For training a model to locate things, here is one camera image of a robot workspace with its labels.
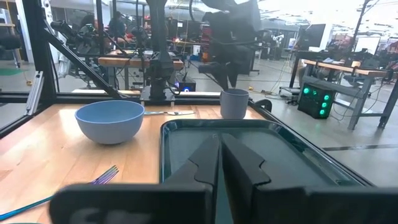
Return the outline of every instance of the purple fork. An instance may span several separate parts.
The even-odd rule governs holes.
[[[117,173],[119,172],[118,168],[116,166],[112,166],[110,169],[108,169],[105,173],[103,173],[100,177],[97,179],[91,181],[89,184],[106,184],[108,183]],[[38,205],[43,204],[44,202],[48,202],[51,200],[53,196],[49,196],[45,199],[39,200],[38,202],[32,203],[30,205],[26,205],[25,207],[18,208],[14,211],[4,213],[0,215],[0,221],[4,221],[8,218],[11,218],[15,215],[21,214],[24,211],[27,211],[33,207],[36,207]]]

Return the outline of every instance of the metal fork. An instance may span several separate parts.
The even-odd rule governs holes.
[[[97,179],[91,181],[89,184],[106,184],[108,183],[117,173],[119,172],[118,168],[116,166],[112,166],[110,169],[108,169],[105,173],[103,173],[101,176],[99,176]],[[45,199],[39,200],[35,203],[32,203],[30,205],[26,205],[25,207],[15,209],[14,211],[4,213],[0,215],[0,221],[4,221],[8,218],[11,218],[15,215],[18,215],[22,212],[25,212],[33,207],[36,207],[40,204],[43,204],[44,202],[48,202],[51,200],[52,196],[49,196]]]

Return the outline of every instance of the gray cup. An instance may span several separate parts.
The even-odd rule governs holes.
[[[224,119],[243,119],[248,107],[249,92],[240,89],[223,90],[220,95],[221,115]]]

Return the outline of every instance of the black tray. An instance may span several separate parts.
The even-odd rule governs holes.
[[[264,120],[176,119],[160,129],[160,182],[178,170],[210,135],[228,133],[262,156],[270,188],[360,185],[283,126]]]

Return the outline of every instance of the blue bowl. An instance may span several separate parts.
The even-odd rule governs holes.
[[[138,132],[145,109],[139,103],[109,100],[80,108],[75,118],[83,134],[101,144],[118,144]]]

